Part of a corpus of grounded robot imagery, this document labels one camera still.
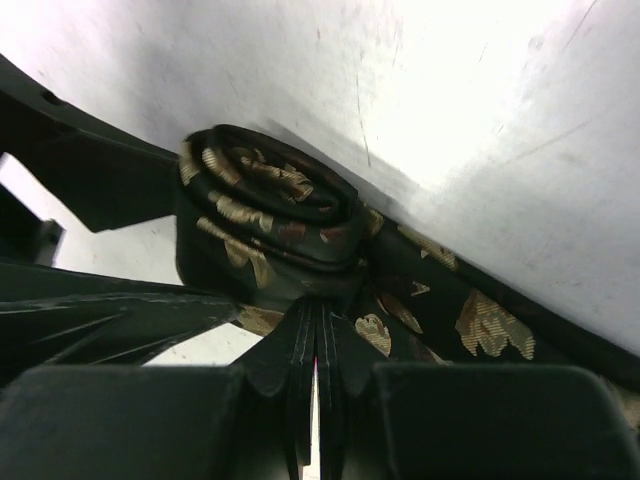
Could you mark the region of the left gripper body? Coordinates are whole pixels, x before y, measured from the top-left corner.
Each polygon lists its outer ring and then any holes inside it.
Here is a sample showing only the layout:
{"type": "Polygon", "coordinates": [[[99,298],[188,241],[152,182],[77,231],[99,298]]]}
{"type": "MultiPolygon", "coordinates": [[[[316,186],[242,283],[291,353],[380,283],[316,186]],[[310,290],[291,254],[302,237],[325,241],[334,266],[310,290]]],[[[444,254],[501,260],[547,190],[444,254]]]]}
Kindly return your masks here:
{"type": "Polygon", "coordinates": [[[1,185],[1,259],[52,267],[65,229],[43,220],[1,185]]]}

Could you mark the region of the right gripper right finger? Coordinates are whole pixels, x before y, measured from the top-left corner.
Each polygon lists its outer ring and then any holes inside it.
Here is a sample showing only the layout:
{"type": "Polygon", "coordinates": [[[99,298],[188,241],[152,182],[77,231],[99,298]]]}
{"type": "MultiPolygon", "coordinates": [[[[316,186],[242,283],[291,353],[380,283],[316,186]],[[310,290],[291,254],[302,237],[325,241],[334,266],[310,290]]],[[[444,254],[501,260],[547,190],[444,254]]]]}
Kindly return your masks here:
{"type": "Polygon", "coordinates": [[[315,304],[325,479],[635,479],[639,446],[574,367],[391,362],[315,304]]]}

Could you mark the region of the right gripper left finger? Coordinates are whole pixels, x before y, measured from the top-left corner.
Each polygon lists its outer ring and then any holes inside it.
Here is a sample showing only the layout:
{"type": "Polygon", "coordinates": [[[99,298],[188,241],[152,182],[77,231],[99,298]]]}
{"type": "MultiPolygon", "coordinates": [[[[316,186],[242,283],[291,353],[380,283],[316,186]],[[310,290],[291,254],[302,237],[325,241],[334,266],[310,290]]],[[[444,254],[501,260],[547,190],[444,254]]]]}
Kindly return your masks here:
{"type": "Polygon", "coordinates": [[[1,393],[5,479],[298,479],[315,305],[228,366],[39,365],[1,393]]]}

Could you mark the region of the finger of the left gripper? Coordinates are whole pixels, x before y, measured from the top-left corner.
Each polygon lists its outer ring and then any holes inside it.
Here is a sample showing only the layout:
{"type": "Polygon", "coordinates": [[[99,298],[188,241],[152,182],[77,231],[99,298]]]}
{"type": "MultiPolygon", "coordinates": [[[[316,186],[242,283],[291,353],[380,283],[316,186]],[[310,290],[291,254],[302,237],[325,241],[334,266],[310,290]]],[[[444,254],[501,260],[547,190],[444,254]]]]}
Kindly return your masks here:
{"type": "Polygon", "coordinates": [[[238,313],[223,295],[4,260],[1,382],[39,365],[142,365],[238,313]]]}
{"type": "Polygon", "coordinates": [[[175,153],[62,100],[7,58],[1,60],[1,150],[93,232],[173,212],[175,153]]]}

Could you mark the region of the black gold floral tie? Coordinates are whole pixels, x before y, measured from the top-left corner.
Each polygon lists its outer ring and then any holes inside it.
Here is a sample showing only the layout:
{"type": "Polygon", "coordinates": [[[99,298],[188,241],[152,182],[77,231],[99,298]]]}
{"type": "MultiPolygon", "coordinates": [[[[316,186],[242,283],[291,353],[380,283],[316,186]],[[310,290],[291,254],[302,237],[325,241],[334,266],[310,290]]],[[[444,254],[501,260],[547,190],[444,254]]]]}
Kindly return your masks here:
{"type": "Polygon", "coordinates": [[[190,134],[175,215],[181,281],[236,301],[245,330],[265,336],[296,299],[324,297],[393,360],[591,370],[639,425],[636,355],[386,217],[286,143],[228,124],[190,134]]]}

